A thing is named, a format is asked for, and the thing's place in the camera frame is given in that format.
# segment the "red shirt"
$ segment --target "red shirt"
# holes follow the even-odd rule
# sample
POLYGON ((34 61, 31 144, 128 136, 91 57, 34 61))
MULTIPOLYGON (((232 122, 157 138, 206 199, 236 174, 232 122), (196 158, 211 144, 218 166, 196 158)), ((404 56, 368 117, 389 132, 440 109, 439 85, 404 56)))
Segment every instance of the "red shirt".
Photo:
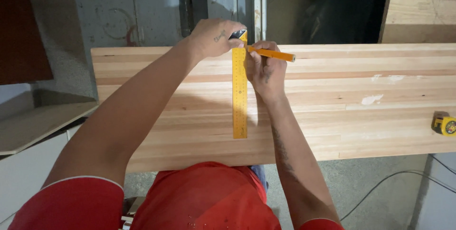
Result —
MULTIPOLYGON (((35 194, 16 213, 11 230, 116 230, 124 193, 118 184, 82 176, 58 181, 35 194)), ((158 173, 131 230, 279 230, 265 190, 246 166, 199 163, 158 173)), ((300 230, 341 230, 334 221, 307 221, 300 230)))

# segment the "person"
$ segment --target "person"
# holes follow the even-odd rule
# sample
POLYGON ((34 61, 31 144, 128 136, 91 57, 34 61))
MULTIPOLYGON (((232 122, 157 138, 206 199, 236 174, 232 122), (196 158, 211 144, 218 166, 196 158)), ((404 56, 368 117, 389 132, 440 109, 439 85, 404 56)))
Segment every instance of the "person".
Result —
MULTIPOLYGON (((114 92, 60 153, 43 188, 16 213, 9 229, 114 230, 120 226, 127 163, 176 88, 204 58, 244 47, 222 19, 200 21, 190 36, 114 92)), ((275 42, 255 48, 278 51, 275 42)), ((285 94, 287 63, 252 52, 252 84, 271 119, 277 171, 294 229, 342 229, 328 187, 285 94)), ((159 172, 132 230, 278 230, 265 188, 249 167, 198 163, 159 172)))

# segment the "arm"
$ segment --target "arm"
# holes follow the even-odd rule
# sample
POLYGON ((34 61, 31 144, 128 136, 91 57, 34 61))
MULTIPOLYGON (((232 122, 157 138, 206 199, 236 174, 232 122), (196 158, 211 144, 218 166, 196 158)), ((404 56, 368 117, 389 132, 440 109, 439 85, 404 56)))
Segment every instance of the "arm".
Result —
MULTIPOLYGON (((253 46, 279 51, 275 42, 260 41, 253 46)), ((268 109, 277 171, 294 228, 316 218, 340 224, 320 167, 285 95, 287 62, 274 58, 262 61, 256 52, 251 55, 255 61, 253 86, 268 109)))
POLYGON ((98 176, 123 185, 127 163, 168 100, 196 64, 243 47, 231 33, 245 26, 202 20, 191 35, 129 79, 81 126, 60 153, 43 186, 74 176, 98 176))

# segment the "hand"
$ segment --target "hand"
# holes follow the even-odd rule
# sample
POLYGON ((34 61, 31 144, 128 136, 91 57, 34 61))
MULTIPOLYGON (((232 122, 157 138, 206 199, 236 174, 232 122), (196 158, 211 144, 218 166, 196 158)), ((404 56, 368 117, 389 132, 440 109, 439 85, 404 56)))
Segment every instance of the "hand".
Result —
POLYGON ((244 47, 244 42, 234 38, 228 40, 233 32, 247 29, 245 25, 230 20, 203 19, 191 32, 191 45, 201 54, 201 59, 216 57, 228 52, 231 48, 244 47))
MULTIPOLYGON (((277 44, 272 41, 258 41, 252 46, 256 49, 280 51, 277 44)), ((251 52, 250 55, 255 62, 252 85, 266 105, 286 98, 285 70, 287 62, 276 58, 263 58, 262 60, 262 57, 255 51, 251 52)))

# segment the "red t-shirt sleeve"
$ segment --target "red t-shirt sleeve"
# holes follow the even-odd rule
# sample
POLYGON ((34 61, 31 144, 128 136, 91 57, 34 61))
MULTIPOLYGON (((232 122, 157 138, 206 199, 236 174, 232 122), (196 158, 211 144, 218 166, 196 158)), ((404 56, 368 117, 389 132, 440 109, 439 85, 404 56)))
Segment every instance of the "red t-shirt sleeve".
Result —
POLYGON ((328 219, 309 220, 299 230, 344 230, 338 223, 328 219))
POLYGON ((16 213, 9 230, 117 230, 124 191, 102 178, 70 178, 37 194, 16 213))

